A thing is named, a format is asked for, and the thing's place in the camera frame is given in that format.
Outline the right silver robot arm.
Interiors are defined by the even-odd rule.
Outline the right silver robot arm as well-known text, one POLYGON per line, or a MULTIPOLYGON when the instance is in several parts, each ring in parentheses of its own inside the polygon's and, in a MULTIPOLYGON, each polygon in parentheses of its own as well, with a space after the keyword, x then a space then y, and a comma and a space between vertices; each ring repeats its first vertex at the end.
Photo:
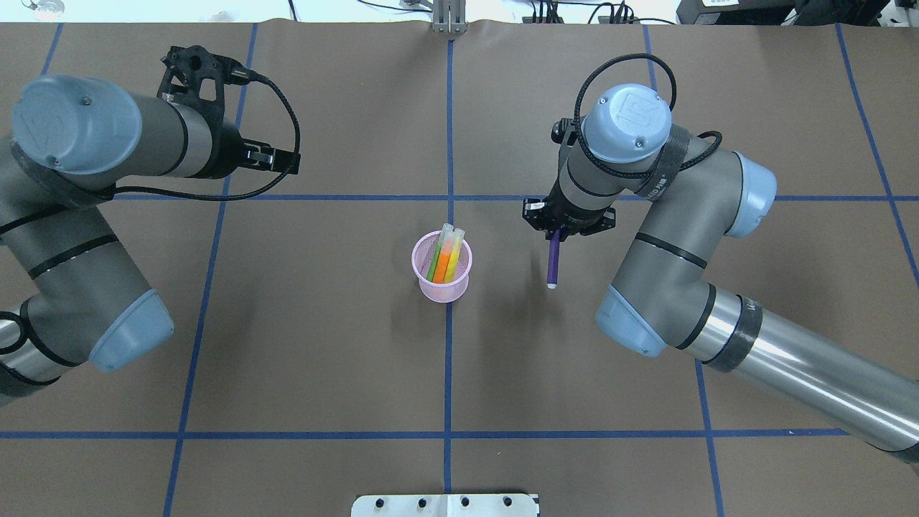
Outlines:
POLYGON ((793 400, 911 467, 917 465, 917 382, 845 350, 704 279, 717 246, 744 238, 768 214, 774 174, 672 119, 652 88, 614 86, 588 114, 562 118, 547 197, 523 216, 548 239, 614 228, 613 202, 650 202, 595 314, 611 340, 656 357, 686 351, 703 366, 793 400))

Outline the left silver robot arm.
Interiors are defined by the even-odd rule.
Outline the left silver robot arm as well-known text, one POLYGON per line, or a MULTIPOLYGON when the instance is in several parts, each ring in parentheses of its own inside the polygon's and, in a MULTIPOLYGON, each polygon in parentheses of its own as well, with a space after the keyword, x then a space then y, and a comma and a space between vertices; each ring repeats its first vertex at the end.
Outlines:
POLYGON ((101 215, 118 193, 236 202, 299 171, 301 124, 262 73, 201 46, 174 46, 154 97, 97 78, 48 73, 22 89, 2 140, 2 245, 37 288, 2 312, 2 403, 84 363, 102 372, 174 333, 158 292, 101 215), (263 84, 289 115, 294 147, 243 138, 227 85, 263 84))

